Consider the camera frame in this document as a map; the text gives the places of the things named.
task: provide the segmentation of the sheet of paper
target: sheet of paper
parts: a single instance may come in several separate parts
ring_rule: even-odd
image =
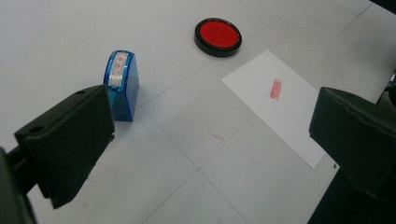
[[[317,90],[268,50],[222,81],[315,168],[325,154],[308,131]]]

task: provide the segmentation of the self-inking stamp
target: self-inking stamp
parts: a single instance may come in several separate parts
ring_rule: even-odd
[[[116,50],[111,53],[104,84],[107,86],[113,119],[132,122],[139,90],[136,59],[132,52]]]

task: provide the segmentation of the black foam pad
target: black foam pad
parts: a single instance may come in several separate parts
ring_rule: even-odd
[[[15,133],[54,208],[75,198],[114,138],[106,86],[78,91]]]
[[[393,111],[349,92],[321,88],[309,128],[351,183],[378,198],[396,199]]]

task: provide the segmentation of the red ink pad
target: red ink pad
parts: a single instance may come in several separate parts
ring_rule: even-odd
[[[242,44],[239,30],[230,22],[218,18],[198,23],[194,40],[201,51],[219,58],[234,55]]]

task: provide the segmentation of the white table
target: white table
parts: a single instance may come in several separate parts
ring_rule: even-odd
[[[218,59],[193,42],[209,17],[243,44]],[[220,80],[271,50],[316,89],[375,102],[396,67],[396,16],[367,0],[129,0],[0,3],[0,144],[75,91],[101,84],[115,49],[135,53],[135,121],[75,200],[52,210],[35,187],[42,224],[306,223],[337,169],[311,169]]]

